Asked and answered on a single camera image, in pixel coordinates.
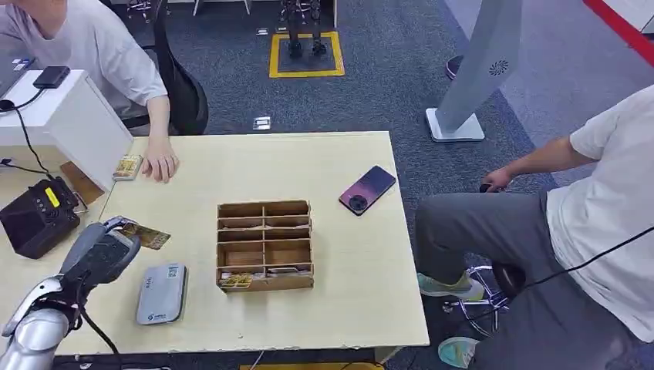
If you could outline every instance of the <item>gray t-shirt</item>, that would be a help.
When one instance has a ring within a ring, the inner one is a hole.
[[[32,18],[17,6],[0,6],[0,42],[18,40],[41,68],[86,70],[121,119],[147,114],[149,99],[167,95],[150,57],[98,0],[68,0],[66,21],[53,39],[44,39]]]

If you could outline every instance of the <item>hand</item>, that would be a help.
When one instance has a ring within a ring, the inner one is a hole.
[[[486,175],[482,182],[490,184],[490,187],[486,192],[492,193],[497,190],[504,190],[513,178],[513,174],[507,170],[507,167],[502,167],[499,170],[495,170]]]
[[[180,160],[175,156],[167,136],[150,137],[143,155],[143,173],[156,181],[167,183],[177,172]]]

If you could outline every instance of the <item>white stand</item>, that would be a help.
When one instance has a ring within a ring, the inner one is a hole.
[[[477,115],[474,113],[456,131],[451,133],[441,131],[436,116],[437,110],[437,108],[429,108],[426,111],[427,122],[430,125],[431,139],[433,141],[437,143],[448,141],[481,141],[486,137],[479,125]]]
[[[478,141],[474,112],[517,68],[522,0],[484,0],[464,60],[438,109],[426,110],[432,140]]]
[[[38,92],[32,83],[40,74],[26,72],[4,99],[15,104],[28,101]],[[71,71],[60,87],[44,91],[21,114],[33,146],[54,146],[100,189],[111,191],[113,172],[130,150],[133,137],[86,72]],[[11,153],[10,147],[25,145],[18,115],[0,113],[0,152]]]

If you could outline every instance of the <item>black device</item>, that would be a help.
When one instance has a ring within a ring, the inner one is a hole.
[[[79,201],[61,177],[41,180],[0,210],[14,251],[39,259],[79,225]]]
[[[488,189],[490,189],[493,186],[492,183],[482,183],[479,186],[479,192],[480,193],[488,193]],[[499,193],[500,191],[498,189],[491,191],[491,193]]]
[[[43,72],[34,81],[37,89],[56,89],[70,74],[70,68],[62,66],[50,66],[43,69]]]

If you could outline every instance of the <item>person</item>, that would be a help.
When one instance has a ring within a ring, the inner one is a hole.
[[[148,117],[143,173],[168,182],[179,167],[170,102],[150,57],[98,0],[0,0],[0,42],[23,44],[40,68],[84,69],[123,120]]]
[[[423,295],[476,300],[464,251],[513,264],[527,283],[576,267],[654,225],[654,86],[483,178],[490,191],[516,176],[597,163],[590,177],[539,195],[441,194],[416,213]],[[449,338],[440,358],[483,370],[598,370],[654,341],[654,233],[522,291],[499,330]]]

